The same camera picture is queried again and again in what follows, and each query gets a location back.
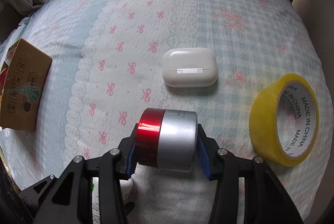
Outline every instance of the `bottle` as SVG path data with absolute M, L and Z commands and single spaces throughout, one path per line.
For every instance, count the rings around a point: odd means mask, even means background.
M 130 191 L 133 186 L 133 181 L 130 178 L 128 181 L 120 180 L 121 193 L 123 203 L 125 204 Z M 93 214 L 93 224 L 101 224 L 100 219 L 100 205 L 99 205 L 99 178 L 93 177 L 92 186 L 91 186 L 91 205 L 92 205 L 92 214 Z

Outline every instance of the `yellow tape roll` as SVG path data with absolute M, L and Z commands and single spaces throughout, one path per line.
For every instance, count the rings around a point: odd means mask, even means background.
M 277 109 L 285 96 L 292 104 L 296 127 L 290 142 L 282 147 L 277 132 Z M 288 74 L 261 90 L 249 115 L 249 135 L 255 151 L 287 167 L 300 164 L 311 152 L 319 126 L 318 104 L 309 84 L 299 75 Z

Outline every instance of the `red tape roll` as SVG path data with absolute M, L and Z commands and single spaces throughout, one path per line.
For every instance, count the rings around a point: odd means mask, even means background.
M 136 154 L 139 164 L 158 167 L 160 126 L 165 111 L 165 109 L 147 108 L 139 120 L 136 135 Z

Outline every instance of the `roll of tape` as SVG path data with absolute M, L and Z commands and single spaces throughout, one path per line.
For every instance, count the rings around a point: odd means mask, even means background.
M 197 142 L 195 112 L 147 108 L 138 123 L 139 164 L 190 172 Z
M 293 137 L 281 146 L 277 132 L 277 110 L 286 97 L 296 116 Z M 287 167 L 300 164 L 311 152 L 318 134 L 319 111 L 314 92 L 299 75 L 287 74 L 261 90 L 249 115 L 249 135 L 255 151 Z

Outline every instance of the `bed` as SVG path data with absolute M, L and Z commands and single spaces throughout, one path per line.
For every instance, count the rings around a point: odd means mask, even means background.
M 128 136 L 147 107 L 196 111 L 208 136 L 235 155 L 253 158 L 248 118 L 257 93 L 285 74 L 305 78 L 318 100 L 319 135 L 296 167 L 270 163 L 306 218 L 325 172 L 333 106 L 307 30 L 289 0 L 51 0 L 1 45 L 23 37 L 53 57 L 35 132 L 4 129 L 0 145 L 13 179 L 24 189 L 59 176 L 76 155 L 98 157 Z M 161 77 L 171 48 L 206 47 L 218 81 L 173 89 Z M 292 135 L 291 106 L 279 105 L 278 131 Z M 191 173 L 137 166 L 130 223 L 206 223 L 215 182 L 195 159 Z M 240 179 L 238 221 L 243 219 Z

